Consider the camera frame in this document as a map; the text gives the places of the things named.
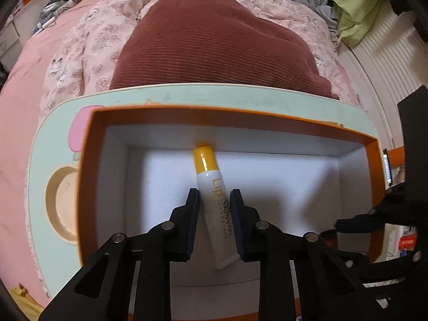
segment open box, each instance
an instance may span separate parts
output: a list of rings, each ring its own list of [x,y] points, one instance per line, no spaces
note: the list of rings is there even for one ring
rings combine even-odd
[[[78,184],[83,263],[114,233],[137,235],[168,220],[189,188],[197,187],[192,150],[203,144],[216,151],[228,191],[239,188],[246,205],[287,233],[333,228],[336,219],[366,213],[384,197],[376,138],[334,123],[214,107],[98,109],[88,127]],[[345,250],[368,252],[369,245],[367,235],[339,237]],[[171,264],[172,317],[256,312],[258,277],[258,263],[213,267],[200,215],[191,260]]]

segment pink floral comforter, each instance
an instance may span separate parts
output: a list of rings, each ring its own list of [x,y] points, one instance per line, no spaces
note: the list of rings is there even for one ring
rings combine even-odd
[[[325,21],[297,2],[236,0],[256,16],[298,34],[308,44],[321,76],[330,80],[340,100],[358,105],[350,81],[337,59]],[[124,44],[157,0],[102,0],[64,38],[48,67],[40,122],[61,102],[106,91]]]

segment yellow cap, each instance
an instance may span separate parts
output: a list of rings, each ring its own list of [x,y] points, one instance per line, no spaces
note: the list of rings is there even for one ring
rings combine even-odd
[[[195,161],[197,174],[210,170],[218,170],[215,154],[211,146],[203,146],[193,150],[193,160]]]

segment white tube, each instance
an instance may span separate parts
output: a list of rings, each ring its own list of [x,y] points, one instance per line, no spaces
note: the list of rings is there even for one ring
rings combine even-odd
[[[193,151],[193,157],[215,267],[222,269],[239,257],[226,187],[210,146],[197,148]]]

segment yellow cloth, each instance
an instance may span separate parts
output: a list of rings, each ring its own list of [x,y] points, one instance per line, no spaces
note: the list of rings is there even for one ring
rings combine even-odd
[[[333,0],[341,9],[340,37],[349,46],[358,44],[375,20],[384,0]]]
[[[30,321],[37,321],[44,310],[29,294],[21,284],[11,288],[9,293],[21,311]]]

